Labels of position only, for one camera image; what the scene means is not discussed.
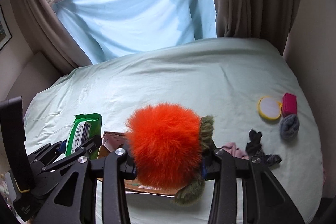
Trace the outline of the green wet wipes pack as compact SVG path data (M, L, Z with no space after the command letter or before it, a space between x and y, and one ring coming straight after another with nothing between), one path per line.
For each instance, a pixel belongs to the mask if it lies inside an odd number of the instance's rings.
M65 156L75 153L75 150L85 142L94 138L98 140L96 148L88 148L90 159L94 160L98 157L98 150L102 144L101 138L102 116L97 113L79 114L75 116L75 120L67 138Z

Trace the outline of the orange fluffy pompom toy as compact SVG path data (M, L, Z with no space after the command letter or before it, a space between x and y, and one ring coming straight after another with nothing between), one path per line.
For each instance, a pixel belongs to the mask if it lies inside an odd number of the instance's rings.
M180 206L196 203L205 189L203 153L213 145L214 118L175 103L147 105L126 121L126 142L143 186L174 191Z

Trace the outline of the pink cloth scrunchie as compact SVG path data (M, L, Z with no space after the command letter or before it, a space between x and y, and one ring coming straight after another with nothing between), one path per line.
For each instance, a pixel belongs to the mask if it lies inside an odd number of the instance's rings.
M222 149L226 152L228 152L231 156L249 160L249 156L247 155L246 151L243 149L240 149L235 142L229 142L222 146Z

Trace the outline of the grey fluffy sock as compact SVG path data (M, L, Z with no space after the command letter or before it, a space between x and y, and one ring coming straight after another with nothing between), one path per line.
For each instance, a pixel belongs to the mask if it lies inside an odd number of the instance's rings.
M284 141L294 140L299 131L299 119L296 114L290 114L284 117L279 125L280 137Z

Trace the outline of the magenta leather pouch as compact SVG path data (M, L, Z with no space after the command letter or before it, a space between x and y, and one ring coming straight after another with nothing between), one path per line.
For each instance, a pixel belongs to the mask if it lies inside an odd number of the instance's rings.
M282 115L287 117L297 114L297 97L291 93L285 93L282 98Z

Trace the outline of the black scrunchie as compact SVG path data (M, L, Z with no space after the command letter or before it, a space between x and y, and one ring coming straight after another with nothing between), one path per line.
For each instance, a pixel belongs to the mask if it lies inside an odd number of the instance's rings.
M251 129L249 132L249 142L246 144L245 151L249 157L256 156L261 159L261 162L267 167L280 164L282 158L275 154L265 154L261 143L263 135L260 131Z

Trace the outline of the pale green bed sheet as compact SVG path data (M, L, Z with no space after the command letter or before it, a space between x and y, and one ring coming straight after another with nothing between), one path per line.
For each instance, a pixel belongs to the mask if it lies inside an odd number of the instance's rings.
M280 138L278 123L262 120L257 112L260 98L280 101L285 93L297 97L300 123L290 142ZM65 140L76 115L98 113L103 131L124 132L135 109L161 102L213 116L219 147L234 142L244 149L250 130L261 132L264 152L282 159L273 174L303 220L313 219L323 184L318 127L294 73L264 40L200 40L74 69L30 103L24 118L26 151Z

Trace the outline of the beige curtain left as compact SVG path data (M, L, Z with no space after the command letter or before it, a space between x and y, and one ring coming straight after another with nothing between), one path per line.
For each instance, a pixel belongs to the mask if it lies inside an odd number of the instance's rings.
M41 52L61 73L91 65L46 0L10 0L15 20L33 53Z

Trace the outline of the light blue hanging cloth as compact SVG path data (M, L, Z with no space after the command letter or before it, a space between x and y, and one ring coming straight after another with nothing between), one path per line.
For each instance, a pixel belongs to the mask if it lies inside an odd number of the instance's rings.
M62 0L56 15L93 64L214 38L214 0Z

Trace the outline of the framed wall picture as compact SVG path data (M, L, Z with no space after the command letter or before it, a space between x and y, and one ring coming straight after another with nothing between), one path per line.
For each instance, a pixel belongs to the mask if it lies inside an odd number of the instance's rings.
M3 49L3 47L11 40L13 37L8 26L7 22L3 13L3 8L0 6L0 32L1 32L1 37L0 37L0 50Z

